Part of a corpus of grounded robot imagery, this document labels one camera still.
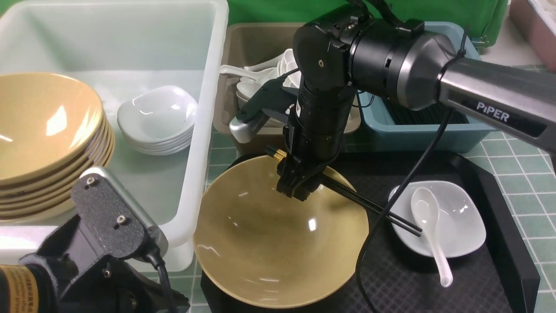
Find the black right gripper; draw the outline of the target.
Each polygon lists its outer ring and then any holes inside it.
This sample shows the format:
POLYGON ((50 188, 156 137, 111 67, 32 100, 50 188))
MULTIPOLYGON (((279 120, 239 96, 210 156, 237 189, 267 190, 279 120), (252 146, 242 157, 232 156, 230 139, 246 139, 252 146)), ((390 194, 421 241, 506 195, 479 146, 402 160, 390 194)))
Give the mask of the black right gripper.
POLYGON ((298 100, 285 129, 287 155, 278 165, 277 191, 300 201, 320 186, 320 176, 340 153, 357 90, 300 84, 298 100))

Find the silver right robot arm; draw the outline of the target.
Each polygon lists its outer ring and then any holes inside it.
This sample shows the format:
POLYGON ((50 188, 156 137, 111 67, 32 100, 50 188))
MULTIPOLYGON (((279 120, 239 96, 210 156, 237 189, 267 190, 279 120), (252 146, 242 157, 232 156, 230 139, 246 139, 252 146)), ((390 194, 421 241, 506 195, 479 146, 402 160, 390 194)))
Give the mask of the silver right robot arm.
POLYGON ((284 130, 288 155, 278 192, 305 200, 339 155, 358 91, 411 110, 443 104, 555 155, 555 75, 465 57, 421 20, 401 22, 383 0, 361 0, 300 27, 292 49, 301 73, 297 107, 284 130))

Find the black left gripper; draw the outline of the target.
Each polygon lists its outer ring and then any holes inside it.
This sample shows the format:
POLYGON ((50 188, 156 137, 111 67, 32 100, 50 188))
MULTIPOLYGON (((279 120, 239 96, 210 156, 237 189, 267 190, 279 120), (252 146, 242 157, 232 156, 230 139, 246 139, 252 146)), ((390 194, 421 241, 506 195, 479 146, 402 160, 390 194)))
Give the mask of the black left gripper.
POLYGON ((189 298, 170 285, 158 247, 146 257, 140 262, 106 254, 75 215, 17 265, 30 272, 38 313, 189 311, 189 298))

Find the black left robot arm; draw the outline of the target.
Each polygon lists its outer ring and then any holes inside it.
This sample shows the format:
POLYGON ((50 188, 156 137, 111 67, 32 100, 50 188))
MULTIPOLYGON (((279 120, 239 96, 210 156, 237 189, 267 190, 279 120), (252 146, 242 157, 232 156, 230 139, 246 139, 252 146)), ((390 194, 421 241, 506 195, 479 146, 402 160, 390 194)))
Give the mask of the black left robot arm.
POLYGON ((3 313, 187 313, 161 248, 143 226, 95 234, 78 215, 16 265, 1 265, 3 313))

